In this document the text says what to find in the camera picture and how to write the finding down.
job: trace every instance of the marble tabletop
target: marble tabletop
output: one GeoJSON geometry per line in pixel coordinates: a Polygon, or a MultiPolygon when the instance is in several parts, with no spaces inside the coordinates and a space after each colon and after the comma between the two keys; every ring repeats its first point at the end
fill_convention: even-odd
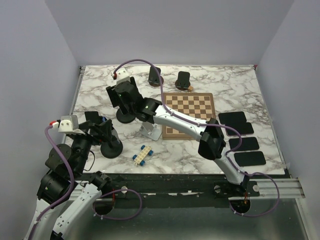
{"type": "MultiPolygon", "coordinates": [[[[116,119],[117,109],[112,107],[107,86],[115,85],[111,74],[116,65],[87,66],[79,89],[73,114],[78,116],[79,123],[84,122],[85,111],[98,111],[101,116],[112,120],[120,140],[123,143],[122,154],[114,159],[102,156],[100,148],[93,146],[96,155],[90,172],[104,173],[141,173],[141,174],[223,174],[214,161],[207,160],[198,154],[199,143],[195,140],[153,141],[139,132],[141,122],[138,120],[122,124],[116,119]],[[153,156],[148,156],[144,166],[135,166],[132,156],[138,154],[141,145],[151,146],[153,156]]],[[[264,153],[266,165],[248,166],[244,170],[266,174],[284,174],[284,163],[281,160],[275,136],[270,124],[266,105],[259,88],[253,66],[186,66],[157,65],[164,78],[164,92],[181,92],[175,87],[179,71],[190,72],[190,82],[195,93],[212,93],[215,113],[243,111],[247,121],[252,123],[254,134],[264,153]]],[[[148,83],[150,67],[147,65],[127,65],[126,70],[134,76],[143,97],[161,100],[160,88],[148,83]]],[[[223,129],[226,148],[229,143],[223,129]]],[[[89,169],[93,163],[92,154],[86,163],[89,169]]]]}

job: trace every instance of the gray wall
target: gray wall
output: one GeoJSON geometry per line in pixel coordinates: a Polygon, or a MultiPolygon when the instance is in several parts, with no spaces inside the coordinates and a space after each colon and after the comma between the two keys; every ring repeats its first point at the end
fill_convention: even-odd
{"type": "Polygon", "coordinates": [[[81,65],[258,64],[293,0],[46,0],[81,65]]]}
{"type": "Polygon", "coordinates": [[[48,170],[44,129],[69,112],[79,69],[43,0],[1,1],[0,23],[0,238],[17,240],[48,170]]]}
{"type": "Polygon", "coordinates": [[[320,236],[320,2],[296,0],[257,68],[290,172],[320,236]]]}

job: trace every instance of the wooden chessboard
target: wooden chessboard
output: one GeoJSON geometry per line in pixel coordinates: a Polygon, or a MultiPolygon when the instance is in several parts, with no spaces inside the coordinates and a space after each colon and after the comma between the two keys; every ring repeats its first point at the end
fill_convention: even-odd
{"type": "MultiPolygon", "coordinates": [[[[168,107],[196,119],[216,118],[212,93],[165,92],[164,101],[168,107]]],[[[167,126],[162,126],[162,138],[165,140],[193,139],[191,136],[167,126]]]]}

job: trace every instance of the gray floor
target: gray floor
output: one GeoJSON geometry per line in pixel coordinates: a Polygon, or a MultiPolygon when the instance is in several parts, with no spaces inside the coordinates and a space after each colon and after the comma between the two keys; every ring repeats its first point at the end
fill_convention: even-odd
{"type": "MultiPolygon", "coordinates": [[[[248,213],[269,209],[274,201],[256,200],[248,213]]],[[[124,217],[134,209],[116,209],[124,217]]],[[[307,240],[296,201],[282,200],[263,217],[234,215],[227,208],[147,209],[129,221],[101,220],[92,209],[77,221],[71,240],[307,240]]]]}

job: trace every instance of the white plastic stand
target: white plastic stand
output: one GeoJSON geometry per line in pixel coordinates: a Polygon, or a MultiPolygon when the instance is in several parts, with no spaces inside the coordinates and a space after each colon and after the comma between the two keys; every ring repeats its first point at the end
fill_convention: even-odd
{"type": "Polygon", "coordinates": [[[143,122],[140,127],[140,132],[143,136],[154,141],[157,141],[162,134],[161,129],[158,129],[156,124],[152,124],[150,122],[143,122]]]}

